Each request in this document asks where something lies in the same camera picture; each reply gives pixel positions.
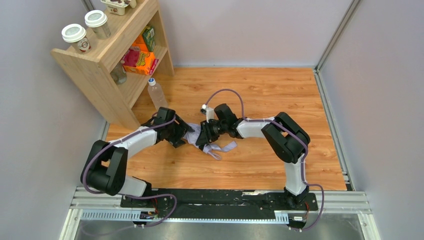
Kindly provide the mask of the lavender folding umbrella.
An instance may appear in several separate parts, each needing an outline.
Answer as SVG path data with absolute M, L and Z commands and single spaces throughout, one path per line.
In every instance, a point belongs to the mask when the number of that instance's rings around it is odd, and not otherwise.
M 183 139 L 185 139 L 189 144 L 195 146 L 197 149 L 201 150 L 206 155 L 210 155 L 215 160 L 220 161 L 222 157 L 218 153 L 227 153 L 236 148 L 238 145 L 235 141 L 230 142 L 229 144 L 220 147 L 215 143 L 207 143 L 204 146 L 196 144 L 197 139 L 200 136 L 201 126 L 199 124 L 189 123 L 188 124 L 194 131 L 188 131 Z

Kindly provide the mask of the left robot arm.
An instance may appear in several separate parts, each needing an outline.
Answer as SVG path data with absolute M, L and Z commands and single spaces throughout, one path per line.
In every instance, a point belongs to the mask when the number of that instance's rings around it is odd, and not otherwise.
M 186 133 L 192 132 L 194 129 L 175 110 L 160 107 L 156 115 L 132 133 L 111 142 L 95 141 L 81 172 L 80 181 L 87 192 L 95 195 L 153 199 L 150 183 L 127 175 L 128 160 L 161 141 L 167 141 L 178 148 L 185 144 L 183 137 Z

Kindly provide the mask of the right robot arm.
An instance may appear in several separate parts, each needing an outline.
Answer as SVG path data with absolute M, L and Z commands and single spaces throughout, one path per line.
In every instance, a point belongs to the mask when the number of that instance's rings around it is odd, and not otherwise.
M 307 195 L 302 158 L 311 139 L 287 113 L 263 119 L 238 118 L 225 103 L 215 108 L 203 105 L 200 111 L 206 119 L 200 123 L 196 146 L 204 150 L 224 134 L 235 139 L 264 138 L 284 162 L 287 194 L 297 201 Z

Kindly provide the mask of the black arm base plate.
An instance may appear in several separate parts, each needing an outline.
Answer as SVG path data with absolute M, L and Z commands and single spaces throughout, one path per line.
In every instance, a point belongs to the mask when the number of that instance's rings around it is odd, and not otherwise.
M 275 211 L 317 211 L 315 194 L 296 202 L 284 191 L 156 188 L 155 199 L 122 197 L 123 208 L 152 208 L 160 217 L 178 219 L 270 220 Z

